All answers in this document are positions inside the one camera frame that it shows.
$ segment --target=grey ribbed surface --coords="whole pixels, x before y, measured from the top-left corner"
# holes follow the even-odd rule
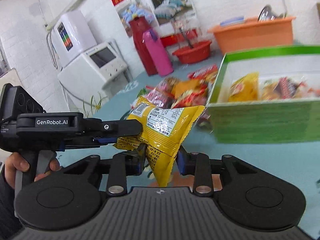
[[[235,225],[213,200],[198,198],[188,188],[134,188],[110,199],[94,219],[61,232],[25,229],[15,240],[298,240],[311,239],[300,229],[262,233]]]

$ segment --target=red thermos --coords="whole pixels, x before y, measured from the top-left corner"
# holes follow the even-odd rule
[[[129,22],[133,32],[133,42],[136,50],[140,56],[140,59],[144,65],[149,76],[157,74],[156,66],[152,60],[152,57],[147,49],[146,44],[143,42],[143,33],[150,30],[151,26],[146,21],[145,17],[136,17]]]

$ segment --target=barcode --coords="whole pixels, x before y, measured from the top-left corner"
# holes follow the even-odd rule
[[[134,109],[132,114],[142,117],[142,114],[147,107],[148,107],[147,104],[140,104],[136,109]]]

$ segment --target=white wall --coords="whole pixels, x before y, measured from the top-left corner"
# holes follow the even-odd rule
[[[0,0],[0,39],[26,91],[46,111],[64,112],[68,108],[47,49],[39,1],[44,15],[52,17],[46,0]]]
[[[53,16],[71,0],[48,0]],[[302,43],[320,43],[320,23],[316,2],[320,0],[286,0],[289,13],[297,16],[294,24],[295,39]],[[258,16],[266,4],[278,14],[285,11],[281,0],[193,0],[203,31],[231,17]],[[128,38],[111,0],[86,0],[80,9],[98,42],[115,38],[120,45],[133,76],[143,71],[132,39]]]

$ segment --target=blue tablecloth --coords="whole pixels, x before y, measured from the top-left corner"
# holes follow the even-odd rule
[[[216,63],[220,66],[221,55],[216,55],[194,65],[178,66],[173,75],[180,79],[187,79],[187,74],[203,66]],[[102,109],[95,114],[95,118],[104,121],[119,120],[136,99],[138,92],[145,85],[155,86],[162,80],[158,75],[148,77],[144,72],[135,81],[127,85],[124,90],[114,96]],[[320,142],[269,144],[269,145],[230,145],[219,144],[213,134],[197,128],[191,130],[182,144],[188,152],[202,152],[212,159],[220,159],[224,154],[232,154],[266,172],[284,179],[297,186],[307,199],[307,208],[299,226],[313,238],[318,238],[320,230]],[[61,165],[68,166],[88,155],[99,154],[102,159],[111,158],[119,150],[111,145],[99,149],[68,150],[58,153]],[[128,177],[128,188],[131,186],[150,185],[150,170],[146,169],[139,177]],[[101,183],[105,189],[106,178]]]

